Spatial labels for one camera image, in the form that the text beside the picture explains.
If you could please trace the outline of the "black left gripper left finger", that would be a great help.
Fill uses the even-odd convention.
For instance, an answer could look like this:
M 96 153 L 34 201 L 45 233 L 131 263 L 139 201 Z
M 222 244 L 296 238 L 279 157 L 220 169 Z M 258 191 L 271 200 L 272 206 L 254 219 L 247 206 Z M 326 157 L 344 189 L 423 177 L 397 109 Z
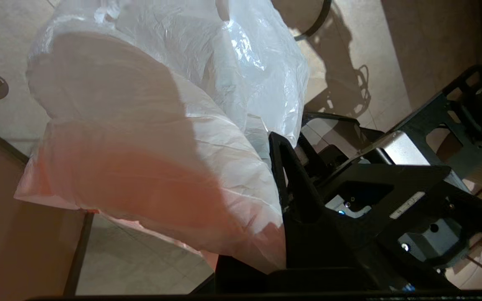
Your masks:
M 219 255 L 215 267 L 215 272 L 261 272 L 260 270 L 248 265 L 232 256 Z

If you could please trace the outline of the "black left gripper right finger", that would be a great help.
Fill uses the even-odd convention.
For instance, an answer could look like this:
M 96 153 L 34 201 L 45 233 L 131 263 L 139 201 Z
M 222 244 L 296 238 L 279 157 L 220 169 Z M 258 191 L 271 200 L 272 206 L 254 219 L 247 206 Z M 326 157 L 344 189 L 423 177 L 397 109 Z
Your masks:
M 338 227 L 342 215 L 325 207 L 288 139 L 269 135 L 279 190 L 288 269 L 350 268 L 350 249 Z

